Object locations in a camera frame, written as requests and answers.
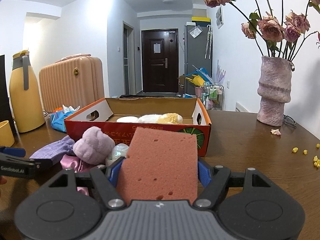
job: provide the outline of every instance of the yellow and white plush toy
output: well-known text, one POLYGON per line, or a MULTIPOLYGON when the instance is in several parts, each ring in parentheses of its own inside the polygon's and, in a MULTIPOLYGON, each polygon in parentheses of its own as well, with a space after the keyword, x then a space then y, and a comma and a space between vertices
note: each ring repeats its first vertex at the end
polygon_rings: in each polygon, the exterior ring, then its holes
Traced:
POLYGON ((168 123, 182 124, 183 118, 176 113, 168 114, 147 114, 138 119, 138 123, 168 123))

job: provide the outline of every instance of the wooden table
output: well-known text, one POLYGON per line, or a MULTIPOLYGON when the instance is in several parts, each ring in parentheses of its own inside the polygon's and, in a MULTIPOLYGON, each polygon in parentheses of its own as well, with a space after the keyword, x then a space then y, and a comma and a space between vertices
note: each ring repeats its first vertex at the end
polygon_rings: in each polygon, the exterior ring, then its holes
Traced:
MULTIPOLYGON (((294 129, 283 124, 281 137, 272 135, 270 126, 256 120, 257 114, 212 110, 209 115, 212 131, 205 160, 211 165, 227 166, 232 171, 244 172, 254 167, 263 172, 303 206, 306 222, 299 240, 319 239, 320 170, 313 166, 314 156, 320 157, 316 148, 319 140, 300 125, 294 129), (299 148, 296 154, 292 153, 294 147, 299 148)), ((24 147, 30 156, 64 136, 47 125, 21 135, 15 146, 24 147)), ((1 210, 10 218, 17 205, 59 169, 56 165, 36 181, 8 178, 8 183, 1 186, 0 218, 3 218, 1 210)), ((230 189, 229 195, 240 190, 230 189)), ((7 240, 20 239, 12 222, 0 222, 0 232, 7 240)))

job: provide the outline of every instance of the pink textured vase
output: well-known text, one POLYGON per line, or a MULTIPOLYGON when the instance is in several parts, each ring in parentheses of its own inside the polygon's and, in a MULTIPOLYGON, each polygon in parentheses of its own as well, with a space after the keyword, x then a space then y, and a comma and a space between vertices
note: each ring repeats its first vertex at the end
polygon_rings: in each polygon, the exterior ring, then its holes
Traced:
POLYGON ((279 57, 262 57, 258 94, 261 96, 257 119, 281 126, 284 104, 291 101, 291 62, 279 57))

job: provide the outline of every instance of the gray refrigerator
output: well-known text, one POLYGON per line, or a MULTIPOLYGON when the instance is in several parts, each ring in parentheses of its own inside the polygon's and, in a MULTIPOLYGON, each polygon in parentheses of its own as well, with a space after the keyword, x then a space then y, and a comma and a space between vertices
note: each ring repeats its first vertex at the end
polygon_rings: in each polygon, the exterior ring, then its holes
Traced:
MULTIPOLYGON (((207 37, 209 27, 201 27, 202 32, 197 37, 192 37, 189 33, 193 30, 194 26, 185 26, 184 29, 184 73, 185 76, 194 72, 196 69, 192 66, 194 65, 198 69, 203 67, 207 70, 209 75, 212 75, 212 50, 209 59, 209 49, 207 53, 207 58, 204 58, 205 48, 207 45, 207 37)), ((185 79, 184 92, 189 95, 195 95, 195 88, 193 84, 185 79)))

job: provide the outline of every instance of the dark brown door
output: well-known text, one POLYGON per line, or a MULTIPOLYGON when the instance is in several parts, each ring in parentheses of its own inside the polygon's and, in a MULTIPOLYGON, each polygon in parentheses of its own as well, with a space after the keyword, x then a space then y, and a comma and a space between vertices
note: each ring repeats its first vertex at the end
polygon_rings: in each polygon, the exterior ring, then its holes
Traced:
POLYGON ((143 92, 178 92, 178 30, 142 31, 143 92))

